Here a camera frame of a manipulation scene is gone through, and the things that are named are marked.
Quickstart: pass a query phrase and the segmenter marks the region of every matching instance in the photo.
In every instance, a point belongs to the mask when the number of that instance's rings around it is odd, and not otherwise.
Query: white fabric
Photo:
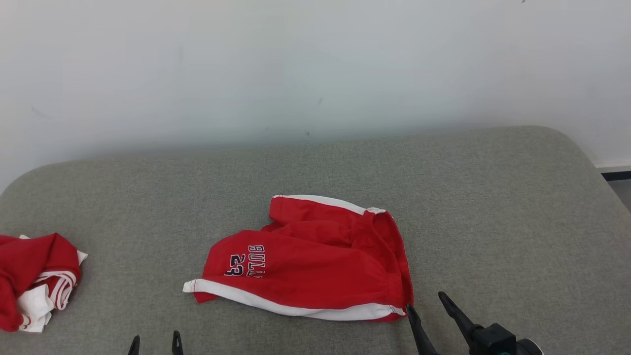
[[[276,198],[276,197],[295,198],[296,200],[313,201],[313,202],[321,203],[321,204],[327,205],[327,206],[341,207],[341,208],[347,209],[349,211],[355,212],[358,215],[363,215],[364,212],[366,212],[366,211],[372,212],[374,214],[382,214],[382,213],[384,213],[386,211],[386,210],[382,210],[381,208],[377,208],[377,207],[363,208],[363,207],[359,207],[358,205],[355,205],[353,203],[346,202],[344,200],[338,200],[337,198],[331,198],[331,197],[325,197],[325,196],[317,196],[317,195],[276,195],[276,196],[272,197],[272,199]]]
[[[18,311],[24,318],[20,330],[24,332],[41,333],[44,325],[50,320],[51,311],[55,308],[48,297],[48,285],[41,285],[24,292],[17,299]]]
[[[405,312],[401,308],[387,304],[367,303],[352,306],[343,310],[328,309],[311,309],[284,306],[264,299],[255,294],[237,289],[236,287],[226,286],[217,282],[204,279],[196,279],[184,284],[182,290],[186,293],[191,292],[207,292],[216,294],[217,296],[231,299],[239,303],[247,304],[256,308],[272,311],[287,316],[305,316],[310,318],[318,318],[325,320],[370,320],[380,319],[391,313],[397,313],[405,316]]]

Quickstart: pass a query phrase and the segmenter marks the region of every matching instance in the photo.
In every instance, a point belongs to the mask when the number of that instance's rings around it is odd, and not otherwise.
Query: gray fabric surface
[[[566,136],[500,128],[189,158],[55,164],[0,198],[0,232],[59,232],[90,256],[42,334],[3,353],[413,354],[410,326],[291,318],[181,292],[222,237],[268,222],[276,194],[388,209],[406,243],[416,308],[443,355],[466,354],[437,297],[547,354],[628,354],[631,215]]]

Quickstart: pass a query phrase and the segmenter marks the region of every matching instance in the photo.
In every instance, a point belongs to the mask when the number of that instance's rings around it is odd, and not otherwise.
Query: red shorts
[[[274,196],[273,223],[216,243],[203,276],[184,284],[199,303],[221,296],[282,315],[396,320],[413,303],[401,234],[390,213],[334,198]]]

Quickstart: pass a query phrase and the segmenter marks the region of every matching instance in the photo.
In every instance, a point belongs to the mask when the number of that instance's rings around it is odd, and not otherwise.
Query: black clamp
[[[487,328],[473,324],[446,293],[438,292],[438,297],[447,314],[456,321],[458,329],[469,345],[469,355],[543,355],[541,349],[533,341],[517,340],[513,333],[497,323]],[[407,310],[419,355],[440,355],[421,327],[421,319],[414,307],[408,304]]]
[[[182,337],[177,330],[173,332],[173,342],[171,343],[171,352],[173,355],[184,355],[182,348]],[[140,355],[140,335],[134,337],[127,355]]]

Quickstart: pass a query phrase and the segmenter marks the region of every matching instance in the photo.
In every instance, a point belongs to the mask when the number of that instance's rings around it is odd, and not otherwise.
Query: red and white jersey
[[[58,233],[0,236],[0,329],[41,332],[68,304],[87,256]]]

